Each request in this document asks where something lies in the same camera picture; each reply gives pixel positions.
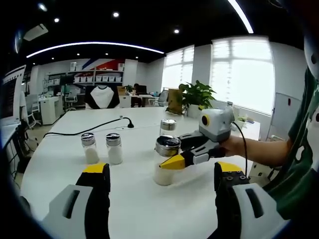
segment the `hand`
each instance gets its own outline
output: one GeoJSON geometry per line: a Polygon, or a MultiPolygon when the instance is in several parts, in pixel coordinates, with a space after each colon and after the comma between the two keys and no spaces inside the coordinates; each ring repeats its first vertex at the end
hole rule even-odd
{"type": "Polygon", "coordinates": [[[226,157],[240,155],[243,139],[240,137],[230,136],[228,140],[222,142],[220,145],[226,149],[226,157]]]}

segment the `metal lid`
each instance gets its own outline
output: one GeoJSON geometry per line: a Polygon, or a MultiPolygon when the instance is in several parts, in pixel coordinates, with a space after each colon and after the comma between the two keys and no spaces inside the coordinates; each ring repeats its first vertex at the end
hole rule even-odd
{"type": "Polygon", "coordinates": [[[109,133],[106,135],[107,146],[118,146],[121,144],[121,136],[118,133],[109,133]]]}
{"type": "Polygon", "coordinates": [[[178,154],[180,139],[170,135],[162,135],[157,138],[155,150],[161,156],[172,157],[178,154]]]}
{"type": "Polygon", "coordinates": [[[164,130],[173,131],[176,129],[177,122],[173,119],[162,119],[160,121],[160,128],[164,130]]]}
{"type": "Polygon", "coordinates": [[[95,143],[94,133],[84,133],[81,135],[82,145],[90,146],[95,143]]]}

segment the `green shirt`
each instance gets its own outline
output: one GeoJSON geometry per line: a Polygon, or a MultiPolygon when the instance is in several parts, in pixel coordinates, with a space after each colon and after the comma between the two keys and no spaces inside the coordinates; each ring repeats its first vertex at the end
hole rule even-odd
{"type": "Polygon", "coordinates": [[[293,143],[286,165],[264,189],[277,202],[284,219],[291,219],[311,189],[319,168],[319,84],[309,69],[301,107],[289,131],[293,143]]]}

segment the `plant pot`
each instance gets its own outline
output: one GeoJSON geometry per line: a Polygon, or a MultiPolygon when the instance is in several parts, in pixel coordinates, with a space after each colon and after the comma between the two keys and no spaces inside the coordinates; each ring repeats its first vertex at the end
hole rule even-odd
{"type": "Polygon", "coordinates": [[[198,119],[200,117],[201,110],[198,108],[198,105],[189,105],[187,108],[187,116],[198,119]]]}

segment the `ceiling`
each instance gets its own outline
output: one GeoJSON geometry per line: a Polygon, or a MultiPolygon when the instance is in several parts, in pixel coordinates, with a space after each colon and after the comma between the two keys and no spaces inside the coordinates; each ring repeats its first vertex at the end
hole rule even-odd
{"type": "MultiPolygon", "coordinates": [[[[271,41],[303,48],[299,27],[282,8],[268,0],[237,0],[254,34],[269,36],[271,41]]],[[[41,11],[38,1],[8,1],[15,18],[4,19],[8,24],[6,54],[16,62],[31,65],[76,58],[128,58],[152,62],[163,55],[123,46],[82,45],[54,49],[26,59],[26,55],[59,44],[82,41],[109,41],[144,46],[164,53],[192,44],[209,44],[212,39],[246,35],[247,30],[227,0],[197,1],[117,1],[106,0],[42,0],[47,12],[41,11]],[[112,12],[119,12],[118,18],[112,12]],[[23,40],[19,55],[13,52],[12,41],[17,29],[24,32],[43,23],[49,32],[33,41],[23,40]]]]}

